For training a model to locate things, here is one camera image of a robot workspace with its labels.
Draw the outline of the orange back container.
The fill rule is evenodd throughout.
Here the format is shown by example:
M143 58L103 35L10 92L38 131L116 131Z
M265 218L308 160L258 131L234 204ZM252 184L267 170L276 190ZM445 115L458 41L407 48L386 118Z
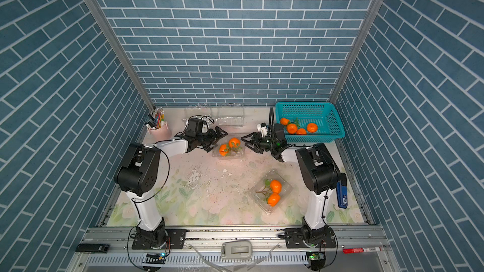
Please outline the orange back container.
M309 123L306 126L306 130L309 133L316 133L318 131L318 126L316 123Z
M306 135L307 132L304 128L299 128L296 132L297 135Z

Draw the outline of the teal plastic basket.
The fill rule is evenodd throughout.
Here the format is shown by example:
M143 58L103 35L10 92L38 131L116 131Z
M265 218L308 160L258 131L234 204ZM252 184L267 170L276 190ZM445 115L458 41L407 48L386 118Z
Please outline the teal plastic basket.
M345 129L340 116L331 103L323 102L278 102L276 104L276 120L287 118L299 128L309 123L316 123L316 133L307 132L306 135L289 134L286 126L284 133L290 144L330 143L345 137Z

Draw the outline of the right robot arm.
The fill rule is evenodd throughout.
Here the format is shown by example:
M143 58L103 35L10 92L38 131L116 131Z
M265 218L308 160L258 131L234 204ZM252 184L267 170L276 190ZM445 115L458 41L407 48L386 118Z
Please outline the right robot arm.
M333 192L347 204L347 176L339 168L326 145L297 147L287 142L283 125L276 122L274 109L269 111L267 123L241 139L257 154L268 152L280 162L298 163L302 180L310 192L308 207L300 228L286 229L284 239L288 248L305 245L309 248L336 248L335 231L327 224L329 198Z

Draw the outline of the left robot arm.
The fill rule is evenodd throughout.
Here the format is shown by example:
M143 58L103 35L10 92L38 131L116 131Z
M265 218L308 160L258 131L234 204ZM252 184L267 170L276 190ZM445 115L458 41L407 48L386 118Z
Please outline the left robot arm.
M185 154L194 149L210 152L228 133L216 126L210 128L206 120L197 117L188 119L185 129L174 138L154 144L133 142L122 158L114 181L126 193L137 213L136 232L132 234L134 249L162 249L171 246L165 229L165 220L158 212L155 191L161 156Z

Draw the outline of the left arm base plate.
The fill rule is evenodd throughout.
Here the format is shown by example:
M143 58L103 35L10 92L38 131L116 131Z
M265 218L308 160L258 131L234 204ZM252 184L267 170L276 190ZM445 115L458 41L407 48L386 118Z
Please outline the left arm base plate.
M130 235L134 250L182 249L185 243L186 229L161 229L147 232L136 228Z

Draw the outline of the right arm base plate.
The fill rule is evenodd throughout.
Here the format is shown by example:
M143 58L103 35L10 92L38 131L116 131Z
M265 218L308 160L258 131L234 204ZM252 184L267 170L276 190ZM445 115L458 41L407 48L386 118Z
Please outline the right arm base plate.
M337 247L336 235L327 225L320 229L310 229L308 226L285 228L277 237L285 241L288 249Z

